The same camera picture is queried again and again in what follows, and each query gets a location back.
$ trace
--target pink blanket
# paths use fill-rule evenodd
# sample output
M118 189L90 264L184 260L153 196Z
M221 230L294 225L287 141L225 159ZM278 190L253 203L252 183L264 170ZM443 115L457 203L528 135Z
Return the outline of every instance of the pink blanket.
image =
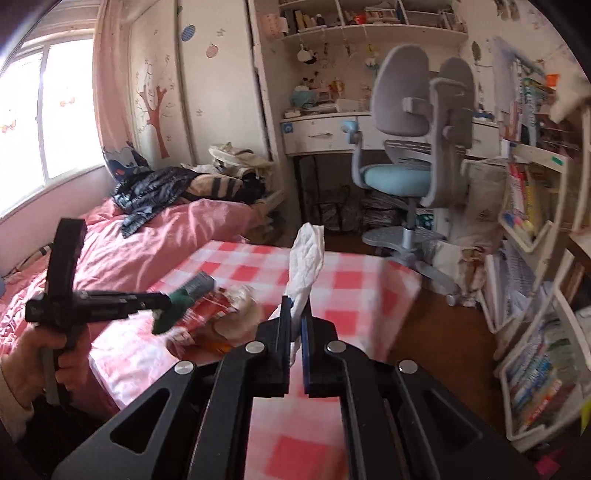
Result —
M83 216L88 233L76 270L78 290L145 291L210 240L231 241L260 223L241 203L198 200L165 209L124 239L124 218L111 199ZM0 299L0 355L8 353L25 328L25 303L43 291L48 258L13 275ZM91 327L92 339L106 323Z

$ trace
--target window sill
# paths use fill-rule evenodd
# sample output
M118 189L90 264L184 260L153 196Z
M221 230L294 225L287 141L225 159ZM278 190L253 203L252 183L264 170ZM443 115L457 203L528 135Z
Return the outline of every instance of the window sill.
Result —
M37 190L33 190L29 195L27 195L26 197L23 197L18 203L13 205L10 208L10 210L5 210L3 212L0 212L0 224L4 220L10 218L12 215L16 214L17 212L19 212L20 210L25 208L27 205L30 205L31 203L35 202L39 198L43 197L45 194L49 193L50 191L61 187L62 185L68 183L69 181L72 181L72 180L77 179L81 176L84 176L87 173L93 172L95 170L99 170L100 168L106 168L106 165L100 164L100 165L93 165L93 166L87 167L87 168L70 170L70 171L67 171L67 172L57 176L54 179L51 179L51 182L48 185L40 187Z

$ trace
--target hand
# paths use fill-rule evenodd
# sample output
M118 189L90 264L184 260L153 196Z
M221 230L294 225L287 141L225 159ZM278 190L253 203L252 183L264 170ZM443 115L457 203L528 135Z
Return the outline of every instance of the hand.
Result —
M66 345L66 336L47 327L28 327L19 338L16 347L2 361L2 373L12 395L23 408L28 408L42 392L45 384L41 349L58 350ZM88 376L88 354L90 333L85 328L73 350L64 352L58 358L59 369L56 381L70 390L76 390L86 383Z

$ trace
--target checkered tablecloth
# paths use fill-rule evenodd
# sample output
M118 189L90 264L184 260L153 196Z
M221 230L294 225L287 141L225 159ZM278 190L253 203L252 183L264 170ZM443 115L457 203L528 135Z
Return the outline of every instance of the checkered tablecloth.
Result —
M151 290L172 292L204 270L221 287L247 284L265 319L288 281L289 249L209 242ZM327 252L310 302L314 316L333 322L339 338L385 360L421 287L416 273L379 257ZM95 375L124 407L177 361L159 337L146 335L146 313L112 322L91 351ZM257 398L252 409L246 479L312 480L346 477L337 399L304 395L301 356L285 398Z

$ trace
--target window frame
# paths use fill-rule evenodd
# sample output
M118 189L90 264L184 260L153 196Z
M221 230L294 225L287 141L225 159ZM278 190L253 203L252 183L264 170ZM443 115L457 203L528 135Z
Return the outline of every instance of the window frame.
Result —
M22 208L26 207L30 203L34 202L38 198L42 197L46 193L62 186L64 183L69 182L70 180L74 180L82 175L87 174L93 170L98 170L100 168L106 168L105 163L100 163L97 165L92 165L90 167L83 167L83 168L73 168L71 170L65 171L64 173L54 177L52 179L49 178L49 174L47 172L47 163L45 158L45 145L43 141L43 75L45 73L45 69L47 66L47 58L49 55L49 49L52 45L65 43L69 41L76 41L76 40L91 40L93 38L93 33L84 32L84 33L71 33L68 35L59 34L59 35L50 35L49 37L41 37L36 39L35 41L31 42L29 45L23 47L16 55L14 55L10 62L6 65L8 67L10 64L17 60L21 60L29 55L33 55L35 53L41 53L41 66L39 68L39 88L37 90L37 116L35 120L37 121L37 135L39 141L39 157L41 160L41 169L43 171L43 182L44 184L41 187L34 189L31 192L28 192L23 197L18 199L8 210L0 210L0 222L5 220L6 218L14 215Z

